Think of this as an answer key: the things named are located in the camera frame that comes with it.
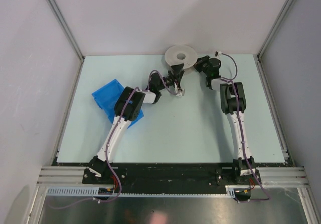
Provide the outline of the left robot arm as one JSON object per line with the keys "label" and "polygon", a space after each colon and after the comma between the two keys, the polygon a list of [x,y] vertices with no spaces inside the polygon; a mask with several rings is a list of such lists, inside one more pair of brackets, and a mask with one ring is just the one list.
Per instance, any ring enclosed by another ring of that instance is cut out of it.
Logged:
{"label": "left robot arm", "polygon": [[183,67],[183,63],[171,66],[166,77],[159,71],[153,70],[149,75],[146,89],[126,87],[123,90],[115,103],[115,117],[111,130],[96,156],[89,162],[89,171],[93,173],[95,180],[101,184],[110,180],[110,163],[113,162],[115,151],[125,131],[138,118],[143,104],[156,104],[163,89],[177,97],[184,95],[184,90],[180,86],[185,72]]}

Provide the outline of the white cable spool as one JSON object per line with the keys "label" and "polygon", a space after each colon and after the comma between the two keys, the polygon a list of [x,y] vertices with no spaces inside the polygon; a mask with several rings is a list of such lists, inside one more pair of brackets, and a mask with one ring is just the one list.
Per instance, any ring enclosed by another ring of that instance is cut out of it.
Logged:
{"label": "white cable spool", "polygon": [[169,47],[164,54],[168,66],[183,64],[183,70],[193,67],[197,62],[196,51],[187,45],[175,45]]}

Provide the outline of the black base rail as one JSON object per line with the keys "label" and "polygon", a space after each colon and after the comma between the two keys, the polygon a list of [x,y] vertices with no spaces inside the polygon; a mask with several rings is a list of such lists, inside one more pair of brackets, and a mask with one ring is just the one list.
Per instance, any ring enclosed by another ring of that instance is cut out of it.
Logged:
{"label": "black base rail", "polygon": [[145,164],[115,163],[98,178],[84,170],[83,184],[113,184],[117,174],[124,194],[198,195],[223,194],[227,185],[248,187],[249,181],[236,181],[233,164]]}

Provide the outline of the aluminium frame post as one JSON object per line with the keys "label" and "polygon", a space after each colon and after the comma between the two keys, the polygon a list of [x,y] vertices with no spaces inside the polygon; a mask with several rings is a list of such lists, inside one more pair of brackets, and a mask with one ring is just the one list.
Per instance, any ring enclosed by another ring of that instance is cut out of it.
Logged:
{"label": "aluminium frame post", "polygon": [[257,53],[258,59],[261,59],[265,54],[267,48],[272,43],[273,39],[275,38],[279,28],[281,27],[282,23],[284,22],[286,16],[288,15],[289,11],[293,7],[296,0],[285,0],[276,20],[274,21],[266,39],[263,42],[259,52]]}
{"label": "aluminium frame post", "polygon": [[75,52],[75,54],[77,55],[77,57],[82,60],[84,59],[84,55],[82,54],[80,47],[78,46],[78,43],[76,42],[76,39],[70,29],[70,27],[68,26],[67,21],[65,20],[65,17],[63,16],[63,13],[60,9],[60,7],[58,6],[56,0],[46,0],[51,11],[53,12],[53,15],[55,16],[58,24],[60,25],[63,33],[65,34],[68,42],[70,43],[73,51]]}

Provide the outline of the blue plastic bin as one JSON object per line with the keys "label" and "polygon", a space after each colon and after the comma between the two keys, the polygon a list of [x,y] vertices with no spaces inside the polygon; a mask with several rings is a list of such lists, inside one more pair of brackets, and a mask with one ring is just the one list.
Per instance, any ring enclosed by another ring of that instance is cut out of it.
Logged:
{"label": "blue plastic bin", "polygon": [[92,93],[96,104],[107,114],[108,119],[113,122],[115,114],[115,105],[124,91],[121,83],[114,79],[102,88]]}

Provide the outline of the right aluminium frame post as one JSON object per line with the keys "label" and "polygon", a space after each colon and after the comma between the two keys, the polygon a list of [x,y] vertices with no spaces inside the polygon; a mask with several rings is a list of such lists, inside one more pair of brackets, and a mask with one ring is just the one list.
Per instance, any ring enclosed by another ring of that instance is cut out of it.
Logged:
{"label": "right aluminium frame post", "polygon": [[276,20],[274,21],[266,39],[263,42],[259,52],[257,53],[258,59],[261,59],[265,54],[267,48],[272,43],[273,39],[275,38],[279,28],[281,27],[282,23],[284,22],[286,16],[288,15],[289,11],[293,7],[296,0],[285,0]]}

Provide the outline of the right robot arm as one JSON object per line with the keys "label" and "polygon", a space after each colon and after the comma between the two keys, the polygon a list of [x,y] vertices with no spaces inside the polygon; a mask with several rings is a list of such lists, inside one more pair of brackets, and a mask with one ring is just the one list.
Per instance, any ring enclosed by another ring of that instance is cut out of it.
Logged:
{"label": "right robot arm", "polygon": [[245,92],[242,82],[236,82],[238,67],[233,57],[223,53],[232,60],[235,66],[235,74],[231,78],[220,74],[220,53],[215,57],[204,56],[197,59],[194,68],[206,76],[206,87],[219,91],[221,111],[225,114],[231,129],[233,141],[233,170],[231,178],[236,184],[244,184],[246,181],[258,181],[256,164],[250,151],[245,131],[245,110],[247,107]]}

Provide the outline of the left aluminium frame post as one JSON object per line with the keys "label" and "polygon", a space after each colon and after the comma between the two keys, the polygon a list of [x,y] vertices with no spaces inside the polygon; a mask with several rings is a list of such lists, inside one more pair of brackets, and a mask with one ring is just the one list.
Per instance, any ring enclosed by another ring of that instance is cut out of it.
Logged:
{"label": "left aluminium frame post", "polygon": [[58,24],[60,25],[63,33],[65,34],[68,42],[70,43],[73,51],[75,52],[75,54],[77,55],[77,57],[82,60],[84,59],[84,55],[82,54],[80,47],[78,46],[78,43],[76,42],[76,39],[70,29],[70,27],[68,26],[67,21],[65,20],[65,17],[63,16],[63,13],[60,9],[60,7],[58,6],[56,0],[46,0],[51,11],[53,12],[53,15],[55,16]]}

